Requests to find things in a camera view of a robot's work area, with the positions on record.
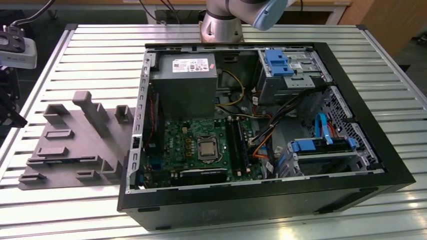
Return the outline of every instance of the metal workbench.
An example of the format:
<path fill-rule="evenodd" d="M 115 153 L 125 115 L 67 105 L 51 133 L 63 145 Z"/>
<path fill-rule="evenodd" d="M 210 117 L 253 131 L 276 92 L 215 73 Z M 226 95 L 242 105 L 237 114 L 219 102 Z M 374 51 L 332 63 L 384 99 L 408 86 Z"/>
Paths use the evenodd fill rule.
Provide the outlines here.
<path fill-rule="evenodd" d="M 427 101 L 372 34 L 356 26 L 245 27 L 246 42 L 328 42 L 417 183 L 341 213 L 147 232 L 117 212 L 119 186 L 22 191 L 19 176 L 38 144 L 49 104 L 78 107 L 90 90 L 105 108 L 135 107 L 146 43 L 199 42 L 197 25 L 81 25 L 66 30 L 0 150 L 0 238 L 420 239 L 427 233 Z"/>

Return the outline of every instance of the motherboard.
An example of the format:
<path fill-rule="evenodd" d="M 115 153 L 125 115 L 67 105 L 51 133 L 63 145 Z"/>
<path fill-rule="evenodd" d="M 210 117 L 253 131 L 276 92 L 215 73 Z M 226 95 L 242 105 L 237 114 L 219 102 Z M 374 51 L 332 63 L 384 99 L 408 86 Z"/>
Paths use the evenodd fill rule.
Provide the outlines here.
<path fill-rule="evenodd" d="M 149 187 L 262 179 L 249 149 L 251 137 L 253 125 L 245 117 L 167 121 L 163 154 L 149 156 Z"/>

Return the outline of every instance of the green motherboard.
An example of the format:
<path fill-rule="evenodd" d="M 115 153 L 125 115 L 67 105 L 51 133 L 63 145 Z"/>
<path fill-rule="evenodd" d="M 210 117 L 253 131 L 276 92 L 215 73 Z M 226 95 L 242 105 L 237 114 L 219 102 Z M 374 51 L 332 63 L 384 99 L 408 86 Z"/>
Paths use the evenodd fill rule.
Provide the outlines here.
<path fill-rule="evenodd" d="M 241 118 L 238 122 L 246 153 L 238 152 L 239 148 L 233 149 L 235 146 L 230 146 L 231 137 L 234 137 L 231 135 L 237 134 L 227 127 L 227 123 L 231 125 L 231 119 L 167 121 L 165 124 L 163 155 L 150 156 L 151 165 L 157 166 L 151 172 L 151 187 L 171 187 L 171 175 L 174 176 L 174 173 L 179 171 L 195 169 L 227 169 L 227 182 L 262 179 L 261 164 L 253 162 L 253 156 L 247 149 L 249 140 L 254 137 L 251 121 L 247 118 Z M 206 160 L 205 154 L 214 155 L 214 153 L 217 157 Z M 237 171 L 239 165 L 237 161 L 245 161 L 243 155 L 246 161 L 251 163 L 249 165 L 242 163 L 241 166 L 247 167 L 243 171 Z"/>

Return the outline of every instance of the gray plastic stand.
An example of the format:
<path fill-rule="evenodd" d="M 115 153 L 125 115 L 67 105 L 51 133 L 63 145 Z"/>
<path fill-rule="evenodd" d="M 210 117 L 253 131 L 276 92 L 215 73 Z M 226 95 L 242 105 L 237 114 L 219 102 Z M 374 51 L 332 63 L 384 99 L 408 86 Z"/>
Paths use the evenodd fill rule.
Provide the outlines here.
<path fill-rule="evenodd" d="M 49 123 L 19 178 L 22 190 L 121 183 L 135 109 L 119 105 L 106 110 L 89 91 L 77 91 L 73 102 L 82 110 L 47 106 Z"/>

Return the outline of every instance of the cpu socket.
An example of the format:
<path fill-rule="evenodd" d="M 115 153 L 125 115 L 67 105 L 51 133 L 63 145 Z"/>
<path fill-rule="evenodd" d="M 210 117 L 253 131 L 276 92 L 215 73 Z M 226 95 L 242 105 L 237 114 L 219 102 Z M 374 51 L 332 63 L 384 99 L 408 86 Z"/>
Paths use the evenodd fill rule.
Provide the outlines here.
<path fill-rule="evenodd" d="M 219 159 L 218 138 L 215 136 L 198 137 L 198 159 L 211 164 Z"/>

